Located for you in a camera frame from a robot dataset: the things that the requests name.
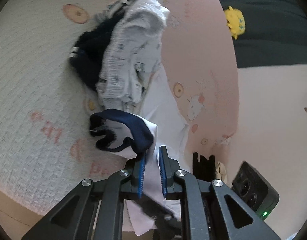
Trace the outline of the white navy-trimmed t-shirt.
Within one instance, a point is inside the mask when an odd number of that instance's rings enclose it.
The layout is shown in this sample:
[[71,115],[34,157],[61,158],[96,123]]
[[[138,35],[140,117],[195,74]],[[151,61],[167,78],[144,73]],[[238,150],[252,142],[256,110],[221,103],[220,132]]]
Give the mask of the white navy-trimmed t-shirt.
[[90,133],[100,137],[96,146],[101,151],[132,159],[145,150],[143,194],[176,218],[180,217],[180,204],[163,197],[158,155],[160,146],[166,146],[169,156],[178,160],[188,131],[189,125],[179,113],[163,67],[154,74],[138,114],[105,110],[90,117]]

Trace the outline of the black folded garment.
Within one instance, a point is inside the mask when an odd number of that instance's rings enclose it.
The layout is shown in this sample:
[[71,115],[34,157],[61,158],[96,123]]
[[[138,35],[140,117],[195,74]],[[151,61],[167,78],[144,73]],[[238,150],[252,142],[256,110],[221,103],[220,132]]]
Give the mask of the black folded garment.
[[212,182],[216,179],[215,156],[206,157],[194,152],[192,155],[192,174],[199,180]]

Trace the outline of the beige folded garment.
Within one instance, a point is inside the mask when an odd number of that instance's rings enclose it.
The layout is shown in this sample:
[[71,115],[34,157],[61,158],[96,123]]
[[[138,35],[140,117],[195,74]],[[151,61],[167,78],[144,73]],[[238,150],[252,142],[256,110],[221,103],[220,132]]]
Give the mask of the beige folded garment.
[[226,167],[220,161],[217,161],[215,164],[215,179],[219,179],[225,184],[228,182]]

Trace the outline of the black power strip green light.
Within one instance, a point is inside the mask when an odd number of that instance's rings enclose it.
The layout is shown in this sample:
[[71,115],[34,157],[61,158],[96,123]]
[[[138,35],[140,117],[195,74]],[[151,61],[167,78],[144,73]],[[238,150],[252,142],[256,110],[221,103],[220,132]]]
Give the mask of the black power strip green light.
[[274,187],[252,165],[243,161],[232,181],[232,190],[262,219],[265,220],[279,202]]

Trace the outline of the pink Hello Kitty blanket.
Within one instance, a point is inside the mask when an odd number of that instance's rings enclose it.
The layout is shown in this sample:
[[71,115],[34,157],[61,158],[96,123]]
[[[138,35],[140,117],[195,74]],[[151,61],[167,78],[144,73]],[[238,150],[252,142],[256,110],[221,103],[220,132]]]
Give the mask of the pink Hello Kitty blanket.
[[[0,191],[46,214],[84,178],[105,179],[124,157],[96,148],[89,116],[98,99],[68,64],[94,15],[116,0],[9,0],[0,13]],[[224,149],[237,130],[232,38],[219,0],[159,0],[170,16],[162,62],[189,125],[181,164]]]

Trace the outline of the light grey patterned pyjama garment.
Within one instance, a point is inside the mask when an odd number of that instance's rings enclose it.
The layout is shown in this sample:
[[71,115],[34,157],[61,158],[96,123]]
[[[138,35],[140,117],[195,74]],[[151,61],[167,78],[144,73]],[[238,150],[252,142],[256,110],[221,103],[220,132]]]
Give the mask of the light grey patterned pyjama garment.
[[143,100],[161,65],[169,13],[159,0],[117,0],[97,16],[100,23],[122,17],[114,25],[96,84],[102,108],[134,112]]

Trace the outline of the navy white-striped garment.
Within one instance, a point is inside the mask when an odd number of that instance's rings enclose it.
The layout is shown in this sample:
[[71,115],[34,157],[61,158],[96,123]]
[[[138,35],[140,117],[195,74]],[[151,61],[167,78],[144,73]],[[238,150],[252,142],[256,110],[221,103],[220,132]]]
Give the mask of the navy white-striped garment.
[[69,63],[87,87],[96,90],[102,59],[110,43],[115,25],[123,18],[125,11],[137,0],[117,0],[96,14],[98,25],[92,31],[84,32],[73,45]]

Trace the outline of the yellow plush toy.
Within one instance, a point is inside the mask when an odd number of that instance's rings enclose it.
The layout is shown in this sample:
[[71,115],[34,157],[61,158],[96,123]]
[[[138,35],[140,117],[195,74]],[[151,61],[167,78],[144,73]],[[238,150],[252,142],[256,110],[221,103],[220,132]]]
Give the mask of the yellow plush toy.
[[224,14],[231,36],[237,40],[238,36],[244,34],[246,31],[245,18],[239,9],[232,8],[231,6],[224,10]]

